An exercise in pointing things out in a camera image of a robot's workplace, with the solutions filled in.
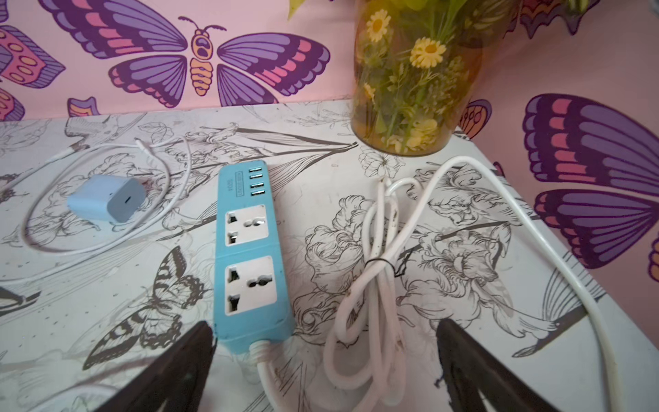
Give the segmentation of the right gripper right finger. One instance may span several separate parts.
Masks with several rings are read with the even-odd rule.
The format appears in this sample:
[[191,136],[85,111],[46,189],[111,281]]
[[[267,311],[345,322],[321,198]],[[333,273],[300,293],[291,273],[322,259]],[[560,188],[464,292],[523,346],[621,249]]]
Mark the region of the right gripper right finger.
[[503,363],[451,319],[436,331],[439,361],[454,411],[554,411]]

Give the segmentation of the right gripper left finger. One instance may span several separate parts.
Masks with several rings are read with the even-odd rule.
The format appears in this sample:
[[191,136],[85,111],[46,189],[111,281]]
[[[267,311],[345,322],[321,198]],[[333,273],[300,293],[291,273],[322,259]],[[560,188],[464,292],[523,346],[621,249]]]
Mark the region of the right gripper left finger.
[[213,331],[201,321],[98,410],[197,411],[215,352]]

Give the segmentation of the teal power strip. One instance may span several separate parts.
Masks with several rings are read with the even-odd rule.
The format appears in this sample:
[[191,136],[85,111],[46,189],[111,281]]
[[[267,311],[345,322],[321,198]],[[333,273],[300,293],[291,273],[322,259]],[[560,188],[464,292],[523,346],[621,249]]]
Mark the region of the teal power strip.
[[253,343],[293,335],[273,191],[264,161],[224,166],[218,175],[214,332],[238,355]]

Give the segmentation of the light blue charger brick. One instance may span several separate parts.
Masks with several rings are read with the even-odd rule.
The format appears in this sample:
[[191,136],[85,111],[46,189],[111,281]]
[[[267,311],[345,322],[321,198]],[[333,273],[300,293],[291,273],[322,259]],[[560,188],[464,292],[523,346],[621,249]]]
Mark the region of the light blue charger brick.
[[94,175],[67,198],[69,210],[88,221],[125,223],[147,197],[139,180],[113,175]]

